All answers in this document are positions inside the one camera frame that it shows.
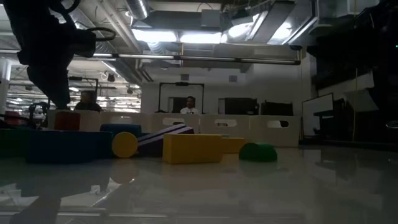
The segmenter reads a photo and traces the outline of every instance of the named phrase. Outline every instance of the column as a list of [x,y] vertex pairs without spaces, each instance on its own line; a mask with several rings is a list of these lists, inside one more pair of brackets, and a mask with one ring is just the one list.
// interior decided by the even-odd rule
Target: column
[[11,60],[0,59],[0,114],[6,111],[7,92],[11,77]]

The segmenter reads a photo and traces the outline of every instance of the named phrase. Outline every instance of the white shirt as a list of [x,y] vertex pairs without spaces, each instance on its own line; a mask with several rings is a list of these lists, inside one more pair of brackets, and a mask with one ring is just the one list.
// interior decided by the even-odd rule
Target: white shirt
[[182,108],[180,111],[181,114],[200,114],[198,109],[196,108]]

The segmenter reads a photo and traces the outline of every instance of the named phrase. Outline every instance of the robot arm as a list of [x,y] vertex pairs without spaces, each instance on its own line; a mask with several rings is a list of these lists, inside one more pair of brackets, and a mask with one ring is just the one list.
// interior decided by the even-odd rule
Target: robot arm
[[[62,0],[4,0],[12,31],[21,46],[18,58],[28,65],[29,79],[52,100],[57,108],[66,109],[70,102],[68,66],[75,54],[92,57],[95,52],[94,30],[112,32],[109,29],[77,29],[69,13],[75,10],[80,0],[65,9]],[[66,23],[60,24],[51,15],[50,9],[60,13]]]

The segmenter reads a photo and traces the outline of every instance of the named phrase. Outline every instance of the yellow rectangular block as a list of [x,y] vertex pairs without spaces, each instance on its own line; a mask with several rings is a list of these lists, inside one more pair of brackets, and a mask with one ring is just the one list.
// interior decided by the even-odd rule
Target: yellow rectangular block
[[169,164],[220,162],[221,136],[215,134],[165,134],[163,161]]
[[239,153],[246,143],[244,138],[222,138],[221,150],[223,153]]

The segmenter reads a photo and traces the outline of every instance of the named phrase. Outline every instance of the yellow block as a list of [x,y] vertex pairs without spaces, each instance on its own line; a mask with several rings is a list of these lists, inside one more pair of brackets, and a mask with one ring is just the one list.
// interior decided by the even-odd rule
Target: yellow block
[[112,141],[112,151],[119,158],[130,158],[138,149],[135,135],[127,132],[117,134]]
[[165,134],[163,161],[169,164],[220,162],[221,136],[215,134]]
[[222,138],[221,150],[223,153],[239,153],[246,143],[244,138]]

